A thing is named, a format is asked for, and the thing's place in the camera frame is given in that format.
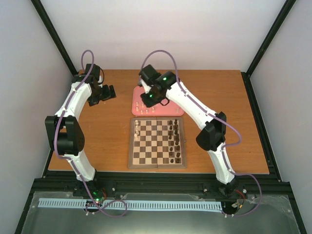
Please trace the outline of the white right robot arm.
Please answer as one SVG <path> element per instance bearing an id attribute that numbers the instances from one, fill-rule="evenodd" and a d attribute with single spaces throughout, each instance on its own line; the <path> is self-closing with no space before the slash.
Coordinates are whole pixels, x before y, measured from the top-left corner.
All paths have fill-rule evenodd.
<path id="1" fill-rule="evenodd" d="M 172 101 L 197 124 L 200 133 L 195 140 L 211 158 L 216 179 L 220 183 L 220 195 L 229 197 L 236 189 L 237 181 L 226 151 L 226 115 L 205 106 L 171 71 L 161 74 L 153 66 L 147 65 L 139 72 L 139 85 L 144 88 L 140 97 L 146 107 L 153 107 L 163 100 Z"/>

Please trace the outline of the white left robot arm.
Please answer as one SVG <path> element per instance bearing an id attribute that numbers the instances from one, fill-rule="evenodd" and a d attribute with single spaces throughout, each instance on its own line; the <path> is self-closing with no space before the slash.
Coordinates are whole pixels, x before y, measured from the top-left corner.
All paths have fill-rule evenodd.
<path id="1" fill-rule="evenodd" d="M 69 94 L 61 108 L 45 119 L 51 149 L 59 159 L 71 165 L 77 180 L 86 181 L 84 190 L 90 196 L 97 196 L 101 192 L 101 183 L 94 179 L 96 170 L 84 151 L 85 137 L 78 120 L 85 103 L 95 106 L 116 97 L 113 85 L 104 85 L 103 82 L 103 70 L 98 65 L 87 64 L 82 74 L 73 77 Z"/>

